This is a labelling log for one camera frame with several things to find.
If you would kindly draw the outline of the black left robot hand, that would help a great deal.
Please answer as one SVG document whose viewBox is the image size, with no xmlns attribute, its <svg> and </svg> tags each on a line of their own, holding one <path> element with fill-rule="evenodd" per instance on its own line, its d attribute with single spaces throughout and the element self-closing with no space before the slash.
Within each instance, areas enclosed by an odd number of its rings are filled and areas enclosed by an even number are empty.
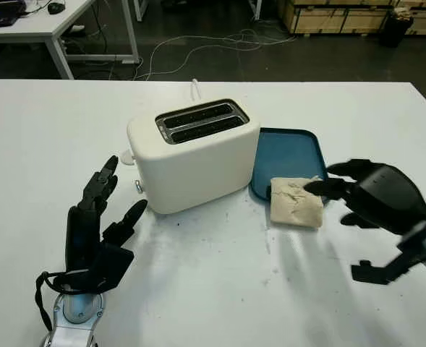
<svg viewBox="0 0 426 347">
<path fill-rule="evenodd" d="M 135 224 L 148 206 L 147 200 L 136 202 L 119 222 L 101 230 L 101 216 L 118 183 L 115 174 L 119 159 L 112 155 L 85 185 L 82 199 L 69 209 L 65 263 L 68 271 L 88 269 L 105 245 L 122 247 L 135 233 Z"/>
</svg>

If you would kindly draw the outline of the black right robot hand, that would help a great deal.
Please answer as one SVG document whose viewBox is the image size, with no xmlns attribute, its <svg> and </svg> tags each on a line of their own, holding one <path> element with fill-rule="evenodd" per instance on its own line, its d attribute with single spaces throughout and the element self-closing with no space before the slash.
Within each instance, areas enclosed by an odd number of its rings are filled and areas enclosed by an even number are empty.
<svg viewBox="0 0 426 347">
<path fill-rule="evenodd" d="M 344 226 L 383 228 L 406 234 L 426 218 L 420 190 L 402 171 L 368 159 L 351 159 L 327 167 L 334 178 L 313 181 L 304 189 L 329 200 L 343 199 L 351 210 L 341 218 Z"/>
</svg>

